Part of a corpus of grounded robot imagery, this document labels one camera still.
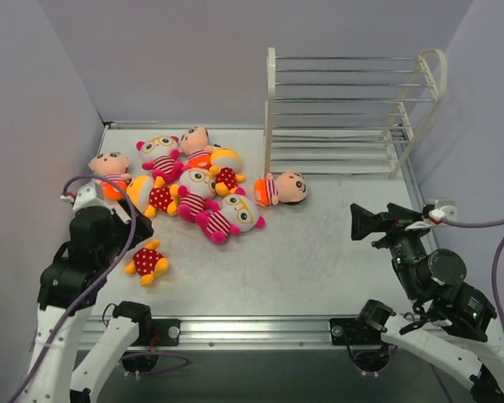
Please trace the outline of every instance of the stuffed toy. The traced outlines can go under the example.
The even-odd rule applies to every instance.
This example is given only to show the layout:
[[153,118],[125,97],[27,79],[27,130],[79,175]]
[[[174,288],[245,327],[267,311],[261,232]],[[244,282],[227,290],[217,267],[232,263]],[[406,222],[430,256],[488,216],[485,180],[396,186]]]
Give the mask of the stuffed toy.
[[272,174],[254,184],[255,200],[263,207],[278,203],[297,204],[308,196],[304,177],[294,170],[287,170],[276,179]]
[[131,263],[125,267],[125,273],[128,275],[138,273],[140,285],[143,287],[153,283],[157,277],[168,270],[168,259],[157,251],[159,246],[158,240],[149,242],[134,254]]
[[153,218],[157,211],[175,216],[179,202],[178,190],[179,186],[176,184],[164,185],[160,176],[153,180],[151,176],[142,175],[131,181],[127,187],[127,195],[146,217]]
[[154,179],[161,177],[165,183],[171,183],[179,178],[183,163],[176,161],[179,157],[177,140],[176,136],[159,136],[136,144],[144,161],[142,168],[152,170]]
[[[116,185],[123,190],[127,188],[127,183],[131,180],[131,175],[127,173],[129,158],[118,151],[99,154],[90,161],[88,166],[94,174],[104,176],[115,182]],[[102,193],[108,200],[117,201],[123,197],[122,194],[109,183],[101,181],[96,182],[101,184]]]
[[225,243],[230,233],[237,237],[252,228],[265,226],[265,219],[242,189],[224,197],[219,210],[198,213],[196,222],[203,234],[218,245]]
[[209,171],[215,176],[215,190],[219,196],[235,193],[239,183],[244,182],[244,175],[239,173],[242,169],[243,163],[235,151],[213,147]]
[[217,208],[213,200],[215,180],[208,170],[191,168],[185,170],[179,178],[180,202],[177,215],[188,222],[196,222],[196,215],[206,208]]
[[179,150],[186,155],[186,167],[208,170],[211,166],[211,152],[209,133],[206,128],[196,127],[189,129],[181,136]]

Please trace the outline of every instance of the white tabletop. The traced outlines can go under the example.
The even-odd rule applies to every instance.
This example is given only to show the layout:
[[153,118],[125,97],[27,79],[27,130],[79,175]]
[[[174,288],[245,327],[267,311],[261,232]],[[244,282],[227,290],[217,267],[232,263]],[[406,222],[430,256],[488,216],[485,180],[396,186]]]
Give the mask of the white tabletop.
[[[158,133],[181,137],[183,131],[109,129],[102,151],[126,154],[136,177],[144,174],[137,141]],[[251,194],[263,166],[262,130],[213,129],[209,136],[239,152],[247,176],[244,188]],[[408,309],[388,251],[370,246],[380,234],[360,242],[350,239],[351,203],[372,212],[385,211],[388,202],[411,206],[401,173],[395,180],[310,175],[307,183],[305,202],[264,209],[264,229],[230,237],[224,246],[208,241],[195,224],[158,214],[155,238],[169,270],[142,287],[120,263],[99,292],[93,314],[120,301],[150,305],[157,316],[349,315],[370,298]]]

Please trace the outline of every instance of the polka dot clothing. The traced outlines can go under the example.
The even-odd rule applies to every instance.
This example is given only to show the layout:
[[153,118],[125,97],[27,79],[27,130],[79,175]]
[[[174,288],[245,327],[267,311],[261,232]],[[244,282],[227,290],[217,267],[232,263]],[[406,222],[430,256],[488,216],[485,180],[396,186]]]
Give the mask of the polka dot clothing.
[[237,177],[235,176],[234,170],[231,168],[222,168],[218,175],[215,177],[216,183],[224,183],[229,191],[235,189],[237,185]]
[[138,275],[151,275],[155,271],[155,265],[164,256],[153,249],[142,248],[133,256],[134,266]]
[[174,202],[174,199],[172,199],[170,194],[170,186],[162,186],[151,190],[150,205],[157,210],[167,212],[168,206],[172,202]]

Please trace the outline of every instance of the striped shirt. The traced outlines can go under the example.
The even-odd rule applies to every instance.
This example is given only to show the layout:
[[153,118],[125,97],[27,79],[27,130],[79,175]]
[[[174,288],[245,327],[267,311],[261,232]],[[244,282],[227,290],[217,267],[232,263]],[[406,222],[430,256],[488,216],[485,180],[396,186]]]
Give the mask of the striped shirt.
[[165,174],[170,174],[174,170],[175,162],[173,158],[162,155],[153,160],[153,170],[162,170]]
[[182,197],[179,204],[186,204],[191,208],[191,216],[195,217],[199,212],[205,210],[205,201],[203,197],[189,193],[188,195]]
[[109,181],[114,181],[116,183],[120,182],[127,183],[125,179],[121,176],[121,174],[109,174],[105,175],[104,177],[107,178]]
[[276,183],[274,179],[265,179],[265,187],[267,188],[267,200],[271,204],[272,197],[278,195]]
[[209,215],[209,223],[207,224],[207,229],[210,233],[215,231],[222,231],[226,237],[229,235],[230,223],[221,212],[213,212]]
[[191,163],[192,160],[194,160],[195,158],[202,157],[204,155],[209,156],[209,153],[203,149],[199,149],[198,151],[194,151],[193,153],[191,153],[188,156],[188,162]]

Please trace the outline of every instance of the white rack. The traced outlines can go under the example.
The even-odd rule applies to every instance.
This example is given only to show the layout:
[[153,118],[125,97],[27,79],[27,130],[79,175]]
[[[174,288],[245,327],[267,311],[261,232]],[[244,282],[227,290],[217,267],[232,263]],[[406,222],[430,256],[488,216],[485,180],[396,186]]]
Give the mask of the white rack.
[[[438,59],[437,80],[431,56]],[[351,57],[276,56],[269,48],[265,173],[301,163],[305,174],[395,178],[444,99],[446,81],[446,58],[437,49],[417,57]],[[423,117],[413,126],[408,114],[416,104]],[[370,170],[377,165],[383,170]]]

